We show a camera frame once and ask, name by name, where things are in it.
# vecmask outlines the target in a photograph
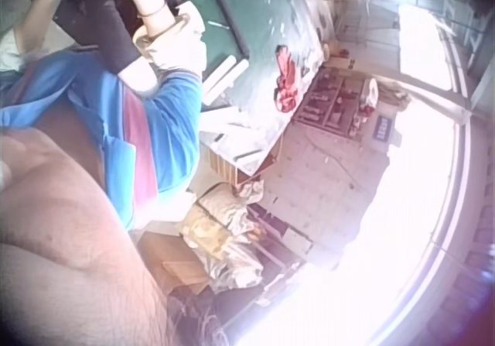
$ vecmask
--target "green cutting mat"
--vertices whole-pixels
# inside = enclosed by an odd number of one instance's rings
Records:
[[[207,77],[229,55],[241,53],[230,32],[208,21],[226,24],[216,0],[191,0],[206,25]],[[227,91],[231,104],[251,111],[259,99],[272,100],[279,75],[275,59],[278,45],[287,45],[296,60],[306,58],[319,43],[309,35],[312,28],[306,0],[227,0],[230,10],[250,49],[250,67]]]

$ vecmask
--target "white cuff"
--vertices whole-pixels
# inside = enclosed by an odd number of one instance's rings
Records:
[[[176,24],[155,40],[148,39],[144,26],[133,41],[141,54],[160,70],[188,70],[199,77],[207,68],[207,46],[201,41],[203,19],[192,2],[179,7]]]

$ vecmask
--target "cabinet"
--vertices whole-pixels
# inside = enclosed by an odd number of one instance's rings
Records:
[[[364,81],[320,70],[295,114],[295,120],[326,132],[353,138],[359,128]]]

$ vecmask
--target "blue jacket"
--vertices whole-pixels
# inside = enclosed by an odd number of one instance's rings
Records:
[[[199,160],[202,84],[171,72],[142,100],[104,69],[97,52],[62,51],[22,74],[0,75],[0,126],[29,127],[58,98],[73,103],[101,150],[109,199],[128,229],[135,208],[187,188]]]

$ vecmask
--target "red fabric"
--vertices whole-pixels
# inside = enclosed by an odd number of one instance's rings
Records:
[[[291,54],[286,46],[277,51],[277,63],[280,69],[280,77],[277,79],[277,93],[275,105],[281,112],[291,112],[297,106],[299,96],[298,71]]]
[[[134,206],[139,210],[158,196],[158,184],[145,107],[134,92],[124,89],[124,138],[136,146]]]

